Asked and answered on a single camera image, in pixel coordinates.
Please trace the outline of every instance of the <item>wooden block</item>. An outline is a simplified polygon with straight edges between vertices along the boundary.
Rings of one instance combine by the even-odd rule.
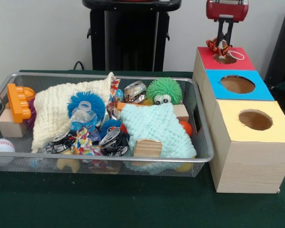
[[[128,103],[118,102],[117,103],[117,109],[121,111],[126,105],[128,105]],[[141,107],[148,106],[148,105],[142,105],[142,104],[133,104],[133,105],[141,106]],[[175,113],[175,115],[179,121],[188,122],[189,115],[188,115],[188,112],[187,112],[185,105],[177,104],[177,105],[174,105],[173,108],[174,108],[174,113]]]
[[[277,102],[217,100],[210,132],[217,192],[277,193],[285,177],[285,116]]]
[[[201,97],[208,127],[217,99],[274,101],[257,71],[206,70]]]
[[[187,112],[185,105],[183,104],[173,105],[173,109],[174,109],[174,114],[176,115],[179,121],[186,121],[186,122],[189,121],[189,114]]]
[[[252,62],[243,48],[233,47],[232,50],[244,55],[245,59],[237,60],[232,64],[222,64],[215,60],[215,53],[208,47],[197,48],[193,70],[193,80],[197,82],[200,92],[203,90],[206,70],[255,70]]]
[[[162,143],[151,139],[136,141],[133,157],[159,158],[162,152]],[[149,162],[133,161],[132,165],[143,166]]]
[[[14,123],[10,109],[3,110],[0,116],[0,131],[3,137],[23,137],[26,130],[26,123]]]

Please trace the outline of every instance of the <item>green spiky toy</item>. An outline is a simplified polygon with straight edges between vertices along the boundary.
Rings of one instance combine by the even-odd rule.
[[[153,81],[147,89],[147,99],[156,105],[171,102],[179,105],[182,101],[180,85],[170,77],[161,77]]]

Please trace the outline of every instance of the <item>gray wall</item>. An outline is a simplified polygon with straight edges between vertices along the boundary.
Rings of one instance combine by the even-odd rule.
[[[164,70],[192,71],[197,46],[216,36],[206,18],[206,0],[183,0],[170,13]],[[235,24],[234,46],[246,49],[262,76],[285,15],[285,0],[251,0],[247,19]],[[71,69],[81,60],[91,69],[86,39],[89,9],[81,0],[0,0],[0,83],[20,69]]]

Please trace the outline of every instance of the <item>red lid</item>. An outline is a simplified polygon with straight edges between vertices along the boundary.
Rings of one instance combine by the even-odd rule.
[[[250,61],[249,56],[241,47],[233,47],[231,51],[235,51],[242,54],[245,59],[237,60],[235,63],[232,64],[222,64],[217,62],[213,58],[215,53],[211,51],[208,47],[198,47],[198,51],[206,70],[255,70],[255,67]],[[232,53],[232,55],[238,57],[238,54],[236,53]]]

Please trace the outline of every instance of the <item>wire mesh basket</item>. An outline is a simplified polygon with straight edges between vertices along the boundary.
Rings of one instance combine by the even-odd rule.
[[[0,114],[8,102],[7,84],[15,83],[17,86],[26,86],[36,92],[48,89],[63,83],[79,83],[100,80],[107,75],[71,75],[71,74],[42,74],[42,73],[16,73],[6,78],[0,87]],[[121,79],[119,88],[141,80],[148,86],[157,77],[117,76]],[[182,176],[195,177],[204,163],[213,157],[213,148],[207,129],[206,119],[201,103],[197,85],[187,78],[174,78],[181,86],[183,102],[189,113],[189,123],[193,128],[192,144],[197,156],[194,159],[180,158],[140,158],[140,157],[109,157],[90,155],[64,155],[31,153],[33,134],[27,131],[22,138],[6,138],[11,141],[16,152],[0,152],[0,158],[12,157],[12,161],[0,166],[0,171],[20,172],[54,172],[54,173],[101,173],[101,174],[125,174],[125,175],[158,175],[158,176]],[[101,168],[94,163],[104,164]],[[147,165],[146,171],[135,171],[128,168],[133,163]]]

